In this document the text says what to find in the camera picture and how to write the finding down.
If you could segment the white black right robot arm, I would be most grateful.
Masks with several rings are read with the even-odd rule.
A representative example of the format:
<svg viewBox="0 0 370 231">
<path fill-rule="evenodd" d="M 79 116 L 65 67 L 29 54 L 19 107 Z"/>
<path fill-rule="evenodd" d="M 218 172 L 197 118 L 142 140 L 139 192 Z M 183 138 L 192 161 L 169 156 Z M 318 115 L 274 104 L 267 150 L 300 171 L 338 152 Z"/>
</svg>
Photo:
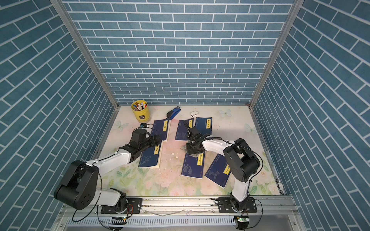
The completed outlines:
<svg viewBox="0 0 370 231">
<path fill-rule="evenodd" d="M 184 125 L 188 133 L 187 154 L 197 155 L 211 151 L 225 157 L 231 173 L 236 178 L 230 194 L 231 205 L 236 211 L 244 210 L 250 196 L 249 187 L 252 178 L 258 174 L 258 169 L 263 165 L 262 158 L 242 138 L 226 141 L 221 137 L 201 134 L 196 127 L 190 128 L 187 123 Z"/>
</svg>

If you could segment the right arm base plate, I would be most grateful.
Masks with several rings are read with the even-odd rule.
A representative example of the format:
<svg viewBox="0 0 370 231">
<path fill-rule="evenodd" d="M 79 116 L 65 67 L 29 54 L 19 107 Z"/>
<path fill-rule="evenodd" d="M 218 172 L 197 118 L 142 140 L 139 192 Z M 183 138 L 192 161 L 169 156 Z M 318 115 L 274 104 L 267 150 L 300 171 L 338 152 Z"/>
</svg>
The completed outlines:
<svg viewBox="0 0 370 231">
<path fill-rule="evenodd" d="M 219 197 L 215 200 L 219 213 L 256 213 L 257 207 L 253 197 L 239 202 L 230 197 Z"/>
</svg>

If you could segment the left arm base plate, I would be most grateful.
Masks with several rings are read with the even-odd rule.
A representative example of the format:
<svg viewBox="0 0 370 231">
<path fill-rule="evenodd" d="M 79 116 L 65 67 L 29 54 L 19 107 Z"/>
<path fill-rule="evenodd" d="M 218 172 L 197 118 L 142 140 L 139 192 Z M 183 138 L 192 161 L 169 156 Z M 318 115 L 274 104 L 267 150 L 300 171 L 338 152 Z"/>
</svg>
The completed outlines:
<svg viewBox="0 0 370 231">
<path fill-rule="evenodd" d="M 114 206 L 102 206 L 101 214 L 139 214 L 143 199 L 139 197 L 120 199 Z"/>
</svg>

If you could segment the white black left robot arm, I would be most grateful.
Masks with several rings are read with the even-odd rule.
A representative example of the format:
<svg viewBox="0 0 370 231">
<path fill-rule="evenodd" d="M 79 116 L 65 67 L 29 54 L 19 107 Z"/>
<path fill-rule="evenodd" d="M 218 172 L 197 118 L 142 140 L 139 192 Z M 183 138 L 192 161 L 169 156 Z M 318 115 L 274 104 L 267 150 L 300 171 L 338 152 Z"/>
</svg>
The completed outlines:
<svg viewBox="0 0 370 231">
<path fill-rule="evenodd" d="M 76 210 L 103 206 L 122 213 L 128 207 L 127 194 L 118 189 L 104 189 L 102 176 L 120 166 L 134 162 L 147 149 L 161 144 L 160 135 L 135 129 L 130 142 L 105 157 L 87 162 L 72 162 L 54 192 L 54 198 Z"/>
</svg>

